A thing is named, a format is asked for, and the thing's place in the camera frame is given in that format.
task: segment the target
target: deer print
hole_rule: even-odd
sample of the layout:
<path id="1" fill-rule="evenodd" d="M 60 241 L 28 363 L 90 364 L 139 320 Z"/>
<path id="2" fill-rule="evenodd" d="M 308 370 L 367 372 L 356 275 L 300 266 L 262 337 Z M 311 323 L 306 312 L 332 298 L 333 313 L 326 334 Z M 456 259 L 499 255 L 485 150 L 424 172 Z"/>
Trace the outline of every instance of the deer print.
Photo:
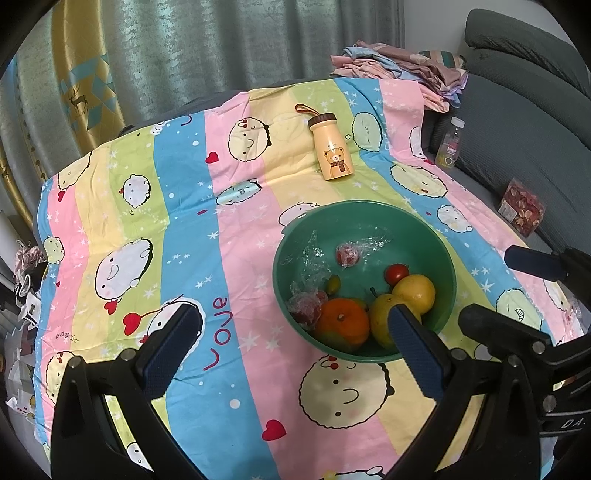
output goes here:
<path id="1" fill-rule="evenodd" d="M 74 110 L 80 115 L 88 111 L 88 100 L 86 100 L 86 95 L 78 95 L 79 90 L 80 86 L 72 88 L 72 95 L 69 96 L 69 99 Z"/>

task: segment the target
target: water bottle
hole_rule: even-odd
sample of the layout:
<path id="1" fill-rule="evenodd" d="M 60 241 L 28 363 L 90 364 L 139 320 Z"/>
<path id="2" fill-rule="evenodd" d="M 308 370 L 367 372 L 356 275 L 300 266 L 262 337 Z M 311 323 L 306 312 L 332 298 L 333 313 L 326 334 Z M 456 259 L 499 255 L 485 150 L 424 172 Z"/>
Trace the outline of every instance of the water bottle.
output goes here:
<path id="1" fill-rule="evenodd" d="M 460 120 L 458 117 L 453 116 L 452 126 L 447 131 L 445 138 L 437 151 L 436 162 L 440 167 L 452 168 L 456 162 L 457 155 L 460 151 L 462 128 L 464 128 L 464 120 Z"/>

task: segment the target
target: gray sofa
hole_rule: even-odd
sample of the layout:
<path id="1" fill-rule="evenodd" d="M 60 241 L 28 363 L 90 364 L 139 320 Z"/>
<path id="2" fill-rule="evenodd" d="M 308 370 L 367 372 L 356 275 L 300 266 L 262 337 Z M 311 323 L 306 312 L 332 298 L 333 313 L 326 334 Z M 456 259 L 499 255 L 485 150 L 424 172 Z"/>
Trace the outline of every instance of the gray sofa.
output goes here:
<path id="1" fill-rule="evenodd" d="M 548 247 L 591 254 L 591 86 L 578 52 L 538 28 L 488 10 L 466 21 L 470 72 L 462 106 L 426 118 L 437 152 L 450 118 L 464 128 L 457 166 L 468 189 L 495 208 L 516 177 L 546 203 L 536 230 Z M 546 249 L 537 236 L 531 247 Z"/>

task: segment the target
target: bottle cap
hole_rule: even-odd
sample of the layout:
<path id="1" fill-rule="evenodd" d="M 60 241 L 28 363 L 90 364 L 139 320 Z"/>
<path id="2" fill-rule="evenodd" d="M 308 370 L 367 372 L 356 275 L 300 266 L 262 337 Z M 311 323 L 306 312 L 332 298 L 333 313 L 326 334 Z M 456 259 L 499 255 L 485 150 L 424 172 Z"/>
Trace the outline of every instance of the bottle cap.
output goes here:
<path id="1" fill-rule="evenodd" d="M 464 120 L 462 120 L 456 116 L 453 116 L 452 117 L 452 125 L 455 125 L 458 128 L 464 128 Z"/>
<path id="2" fill-rule="evenodd" d="M 336 115 L 333 113 L 321 113 L 320 115 L 313 116 L 308 120 L 308 128 L 320 122 L 326 122 L 327 120 L 336 120 Z"/>

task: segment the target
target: blue gripper pad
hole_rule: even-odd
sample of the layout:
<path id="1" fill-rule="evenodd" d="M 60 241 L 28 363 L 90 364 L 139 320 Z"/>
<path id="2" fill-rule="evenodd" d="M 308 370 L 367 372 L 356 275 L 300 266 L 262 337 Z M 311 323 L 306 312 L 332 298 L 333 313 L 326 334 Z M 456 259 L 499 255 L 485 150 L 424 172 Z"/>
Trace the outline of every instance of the blue gripper pad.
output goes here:
<path id="1" fill-rule="evenodd" d="M 203 318 L 197 307 L 182 304 L 161 330 L 150 335 L 139 349 L 135 364 L 147 400 L 164 395 L 184 356 L 202 332 Z"/>
<path id="2" fill-rule="evenodd" d="M 452 367 L 443 342 L 402 304 L 390 310 L 388 330 L 423 395 L 440 401 Z"/>

